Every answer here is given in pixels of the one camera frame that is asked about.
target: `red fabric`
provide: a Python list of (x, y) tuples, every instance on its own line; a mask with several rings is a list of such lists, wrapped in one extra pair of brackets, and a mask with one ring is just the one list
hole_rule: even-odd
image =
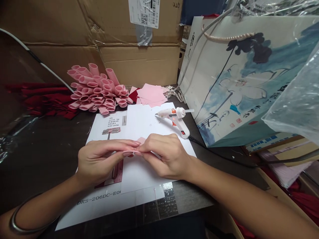
[[(317, 224), (317, 226), (319, 226), (319, 199), (317, 197), (303, 193), (300, 189), (298, 180), (286, 190), (280, 185), (279, 180), (270, 168), (263, 167), (262, 170), (281, 188), (281, 190), (287, 193), (287, 195), (307, 214), (308, 217), (310, 217), (311, 220), (313, 220), (315, 224)], [(242, 226), (238, 221), (235, 219), (234, 221), (245, 239), (257, 239), (254, 234)]]
[(75, 102), (70, 95), (72, 92), (63, 85), (44, 83), (23, 83), (6, 85), (10, 92), (20, 92), (26, 99), (23, 105), (29, 113), (35, 116), (64, 116), (67, 119), (74, 118), (79, 111), (68, 106)]
[(137, 88), (135, 91), (133, 91), (131, 94), (128, 95), (128, 97), (130, 97), (132, 99), (132, 101), (134, 101), (136, 103), (137, 100), (137, 90), (139, 90), (140, 88)]

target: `barcode label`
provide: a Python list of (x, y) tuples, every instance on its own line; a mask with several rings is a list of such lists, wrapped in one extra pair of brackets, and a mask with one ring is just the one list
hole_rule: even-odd
[(159, 28), (160, 0), (128, 0), (131, 23)]

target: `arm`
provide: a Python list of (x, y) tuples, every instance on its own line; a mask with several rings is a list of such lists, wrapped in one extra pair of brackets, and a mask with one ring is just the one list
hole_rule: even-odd
[(136, 150), (161, 177), (182, 179), (201, 187), (261, 238), (319, 238), (317, 228), (276, 198), (188, 155), (175, 134), (152, 134)]
[[(105, 181), (114, 166), (139, 146), (132, 140), (91, 141), (80, 149), (78, 171), (71, 178), (51, 190), (28, 201), (19, 210), (16, 224), (23, 229), (36, 229), (47, 225), (74, 205), (90, 188)], [(15, 208), (0, 216), (0, 238), (36, 238), (41, 232), (18, 235), (9, 228)]]

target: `white cable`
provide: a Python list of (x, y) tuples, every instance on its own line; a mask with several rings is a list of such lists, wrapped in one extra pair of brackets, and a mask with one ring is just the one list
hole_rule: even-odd
[(8, 34), (9, 36), (11, 36), (14, 40), (16, 40), (25, 50), (27, 50), (30, 55), (37, 61), (39, 62), (44, 68), (46, 68), (49, 72), (51, 72), (51, 74), (53, 74), (56, 78), (59, 79), (59, 81), (61, 81), (72, 93), (74, 92), (74, 90), (72, 90), (71, 87), (69, 87), (69, 85), (67, 83), (64, 82), (64, 80), (62, 80), (57, 74), (55, 74), (50, 68), (48, 68), (45, 64), (43, 64), (40, 59), (38, 59), (34, 53), (22, 42), (20, 41), (18, 38), (16, 38), (13, 34), (11, 34), (10, 32), (0, 28), (0, 31)]
[(223, 14), (219, 15), (219, 17), (215, 18), (198, 36), (198, 38), (196, 39), (195, 41), (195, 44), (194, 44), (194, 48), (193, 48), (193, 51), (190, 53), (190, 56), (187, 60), (187, 63), (186, 63), (186, 67), (184, 69), (184, 72), (183, 72), (183, 75), (182, 75), (182, 78), (181, 78), (181, 81), (180, 83), (177, 85), (177, 87), (174, 89), (174, 90), (170, 90), (168, 92), (173, 92), (173, 91), (176, 91), (180, 85), (182, 84), (183, 80), (184, 80), (184, 77), (185, 77), (185, 74), (186, 74), (186, 71), (187, 71), (187, 68), (188, 68), (188, 65), (190, 63), (190, 59), (192, 58), (192, 55), (193, 55), (193, 52), (197, 46), (197, 43), (199, 42), (199, 39), (202, 37), (202, 35), (212, 26), (214, 25), (216, 22), (222, 20), (225, 16), (229, 15), (231, 12), (232, 12), (233, 8), (230, 8), (228, 9), (227, 11), (225, 11)]

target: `qr code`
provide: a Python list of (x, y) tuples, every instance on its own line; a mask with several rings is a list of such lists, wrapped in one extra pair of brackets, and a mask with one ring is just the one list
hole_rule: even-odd
[(143, 14), (143, 13), (141, 13), (141, 17), (142, 17), (142, 24), (147, 25), (147, 18), (148, 18), (148, 15), (147, 15), (147, 14)]

